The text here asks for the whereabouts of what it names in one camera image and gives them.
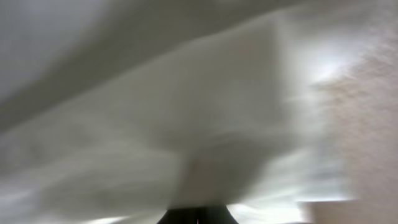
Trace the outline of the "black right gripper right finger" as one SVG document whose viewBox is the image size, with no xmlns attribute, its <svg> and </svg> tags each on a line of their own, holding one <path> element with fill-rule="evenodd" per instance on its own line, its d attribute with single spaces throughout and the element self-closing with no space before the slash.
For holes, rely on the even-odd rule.
<svg viewBox="0 0 398 224">
<path fill-rule="evenodd" d="M 238 224 L 226 205 L 201 207 L 198 209 L 199 224 Z"/>
</svg>

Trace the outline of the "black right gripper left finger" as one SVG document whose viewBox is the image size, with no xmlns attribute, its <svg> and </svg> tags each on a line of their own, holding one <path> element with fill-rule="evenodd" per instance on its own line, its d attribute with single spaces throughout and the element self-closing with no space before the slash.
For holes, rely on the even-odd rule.
<svg viewBox="0 0 398 224">
<path fill-rule="evenodd" d="M 176 208 L 167 210 L 157 224 L 197 224 L 197 208 Z"/>
</svg>

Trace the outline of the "white t-shirt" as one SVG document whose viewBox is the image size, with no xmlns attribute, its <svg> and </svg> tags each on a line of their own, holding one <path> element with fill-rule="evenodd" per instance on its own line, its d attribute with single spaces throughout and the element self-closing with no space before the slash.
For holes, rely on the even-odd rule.
<svg viewBox="0 0 398 224">
<path fill-rule="evenodd" d="M 353 197 L 323 86 L 396 1 L 2 1 L 1 222 Z"/>
</svg>

